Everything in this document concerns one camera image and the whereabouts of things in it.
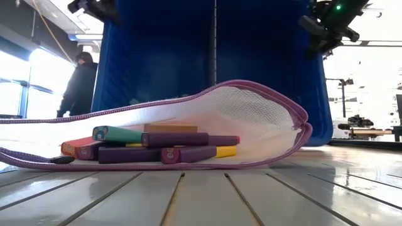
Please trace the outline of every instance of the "slatted surface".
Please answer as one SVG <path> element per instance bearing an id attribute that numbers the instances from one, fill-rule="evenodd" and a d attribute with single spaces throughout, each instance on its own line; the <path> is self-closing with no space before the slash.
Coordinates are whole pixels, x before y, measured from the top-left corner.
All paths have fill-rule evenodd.
<path id="1" fill-rule="evenodd" d="M 1 225 L 401 225 L 402 154 L 321 147 L 269 168 L 0 173 Z"/>

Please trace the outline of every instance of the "cable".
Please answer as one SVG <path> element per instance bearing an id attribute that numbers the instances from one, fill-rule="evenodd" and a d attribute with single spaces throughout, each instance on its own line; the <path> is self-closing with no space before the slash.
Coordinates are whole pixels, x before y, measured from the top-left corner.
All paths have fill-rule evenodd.
<path id="1" fill-rule="evenodd" d="M 62 52 L 64 53 L 64 55 L 67 57 L 67 59 L 68 59 L 72 64 L 74 64 L 74 61 L 71 60 L 71 58 L 68 56 L 68 54 L 66 53 L 66 51 L 64 50 L 64 48 L 63 48 L 63 47 L 61 46 L 61 44 L 58 42 L 56 36 L 53 34 L 52 30 L 50 29 L 48 23 L 46 22 L 45 18 L 43 17 L 42 13 L 40 12 L 39 7 L 38 7 L 38 5 L 36 4 L 35 1 L 36 1 L 36 0 L 32 0 L 33 4 L 34 4 L 34 6 L 35 6 L 35 9 L 36 9 L 36 11 L 38 12 L 38 14 L 39 14 L 40 18 L 42 19 L 43 23 L 45 24 L 46 28 L 48 29 L 49 33 L 52 35 L 52 37 L 53 37 L 53 39 L 56 41 L 58 47 L 60 47 L 60 49 L 62 50 Z"/>

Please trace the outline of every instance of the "yellow marker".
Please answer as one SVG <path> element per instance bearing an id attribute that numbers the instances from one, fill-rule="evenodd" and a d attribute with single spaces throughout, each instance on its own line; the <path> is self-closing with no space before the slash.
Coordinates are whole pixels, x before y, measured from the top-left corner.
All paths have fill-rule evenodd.
<path id="1" fill-rule="evenodd" d="M 142 147 L 142 144 L 126 144 L 126 147 Z"/>
<path id="2" fill-rule="evenodd" d="M 215 158 L 224 158 L 236 155 L 236 146 L 222 146 L 216 147 Z"/>

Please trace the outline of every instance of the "blue plastic container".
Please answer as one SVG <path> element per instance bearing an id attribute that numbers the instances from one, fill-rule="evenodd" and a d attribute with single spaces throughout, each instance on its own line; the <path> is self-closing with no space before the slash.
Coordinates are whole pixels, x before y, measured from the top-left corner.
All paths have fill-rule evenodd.
<path id="1" fill-rule="evenodd" d="M 217 82 L 246 79 L 307 110 L 313 136 L 332 136 L 322 57 L 305 57 L 298 24 L 308 0 L 217 0 Z M 92 110 L 192 95 L 211 85 L 213 0 L 118 0 L 122 25 L 106 23 Z"/>

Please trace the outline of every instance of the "purple zipper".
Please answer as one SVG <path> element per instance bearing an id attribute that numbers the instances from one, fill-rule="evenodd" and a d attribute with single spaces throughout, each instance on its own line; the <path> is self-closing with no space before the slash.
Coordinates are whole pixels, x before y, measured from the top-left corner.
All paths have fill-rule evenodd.
<path id="1" fill-rule="evenodd" d="M 161 100 L 156 102 L 151 102 L 147 104 L 138 104 L 127 107 L 121 107 L 118 109 L 105 110 L 102 112 L 95 112 L 83 116 L 74 116 L 69 118 L 60 118 L 60 119 L 49 119 L 49 120 L 0 120 L 0 124 L 22 124 L 22 123 L 63 123 L 63 122 L 72 122 L 83 119 L 88 119 L 96 116 L 103 116 L 106 114 L 112 114 L 116 112 L 122 112 L 125 110 L 133 110 L 139 109 L 143 107 L 152 107 L 156 105 L 166 105 L 166 104 L 176 104 L 180 102 L 186 102 L 189 100 L 193 100 L 201 95 L 205 95 L 219 87 L 231 86 L 239 89 L 246 89 L 252 92 L 255 92 L 268 100 L 272 100 L 277 104 L 283 106 L 290 115 L 292 116 L 293 123 L 295 124 L 295 129 L 301 129 L 301 132 L 296 137 L 295 144 L 292 148 L 287 150 L 283 155 L 265 159 L 264 161 L 254 162 L 254 163 L 241 163 L 241 164 L 200 164 L 200 163 L 181 163 L 181 164 L 169 164 L 169 165 L 96 165 L 96 164 L 49 164 L 51 159 L 44 158 L 41 156 L 35 156 L 33 154 L 21 153 L 16 151 L 11 151 L 8 149 L 0 148 L 0 161 L 5 162 L 7 164 L 18 166 L 22 168 L 32 168 L 38 170 L 53 170 L 53 171 L 112 171 L 112 170 L 183 170 L 183 169 L 191 169 L 191 168 L 219 168 L 219 169 L 239 169 L 246 167 L 259 166 L 263 164 L 269 164 L 274 161 L 283 159 L 295 151 L 299 150 L 310 138 L 312 134 L 312 127 L 309 123 L 307 123 L 307 113 L 306 111 L 300 107 L 298 104 L 294 103 L 289 98 L 281 95 L 275 90 L 272 90 L 264 85 L 245 81 L 245 80 L 231 80 L 227 82 L 220 83 L 215 85 L 203 92 L 184 97 L 176 100 Z"/>

